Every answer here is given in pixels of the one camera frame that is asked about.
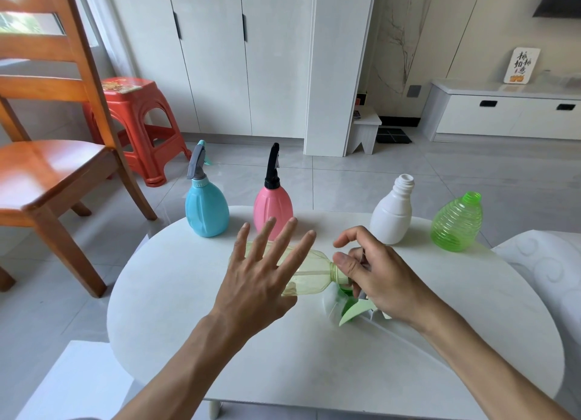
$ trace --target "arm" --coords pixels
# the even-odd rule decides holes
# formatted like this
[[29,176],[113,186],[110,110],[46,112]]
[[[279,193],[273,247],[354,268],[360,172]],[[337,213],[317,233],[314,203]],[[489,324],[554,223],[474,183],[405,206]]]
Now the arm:
[[[470,325],[414,273],[395,250],[365,227],[345,230],[335,241],[362,247],[334,262],[382,311],[415,328],[462,379],[490,420],[574,420],[494,351]],[[366,261],[366,270],[358,260]]]
[[238,233],[228,271],[210,313],[167,365],[114,420],[190,420],[207,390],[230,359],[259,331],[284,316],[296,296],[282,297],[303,263],[316,234],[309,231],[277,267],[297,225],[291,218],[264,255],[276,220],[271,218],[245,258],[250,225]]

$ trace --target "framed picture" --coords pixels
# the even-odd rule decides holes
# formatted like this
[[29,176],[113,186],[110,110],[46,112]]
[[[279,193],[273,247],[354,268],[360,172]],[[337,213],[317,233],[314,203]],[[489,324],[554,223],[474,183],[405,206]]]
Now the framed picture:
[[525,85],[529,82],[533,73],[534,65],[537,63],[541,50],[539,48],[515,48],[512,52],[507,73],[504,77],[505,83],[515,83]]

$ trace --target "hand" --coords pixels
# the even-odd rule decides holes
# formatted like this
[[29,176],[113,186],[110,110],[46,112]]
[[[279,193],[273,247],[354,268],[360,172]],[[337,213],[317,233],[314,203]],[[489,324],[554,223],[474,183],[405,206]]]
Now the hand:
[[264,249],[276,218],[270,218],[252,243],[245,258],[250,224],[245,223],[234,243],[228,271],[216,296],[210,314],[219,315],[236,337],[246,342],[253,335],[283,317],[296,304],[296,296],[281,296],[292,275],[303,263],[315,242],[314,230],[307,232],[299,244],[277,267],[291,241],[297,219],[291,218],[264,256]]
[[[348,255],[333,255],[337,267],[354,281],[353,295],[358,297],[363,290],[378,309],[422,330],[428,307],[440,298],[393,248],[384,246],[363,226],[344,230],[333,245],[345,247],[355,240],[361,247],[352,248]],[[369,263],[371,271],[360,264],[362,260]]]

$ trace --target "pink spray bottle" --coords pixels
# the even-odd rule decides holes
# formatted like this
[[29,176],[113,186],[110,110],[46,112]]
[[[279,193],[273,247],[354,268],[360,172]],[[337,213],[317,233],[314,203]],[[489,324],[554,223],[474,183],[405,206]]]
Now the pink spray bottle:
[[277,218],[277,224],[268,238],[271,241],[278,236],[287,221],[293,216],[291,198],[287,191],[281,187],[281,181],[278,178],[277,168],[280,167],[278,165],[278,150],[279,145],[275,143],[270,150],[264,187],[258,192],[254,201],[256,230],[261,231],[268,218]]

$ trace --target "television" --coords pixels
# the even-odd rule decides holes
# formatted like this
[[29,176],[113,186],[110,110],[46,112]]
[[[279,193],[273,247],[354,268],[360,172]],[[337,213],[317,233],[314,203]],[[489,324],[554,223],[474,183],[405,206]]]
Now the television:
[[581,18],[581,0],[542,0],[534,17]]

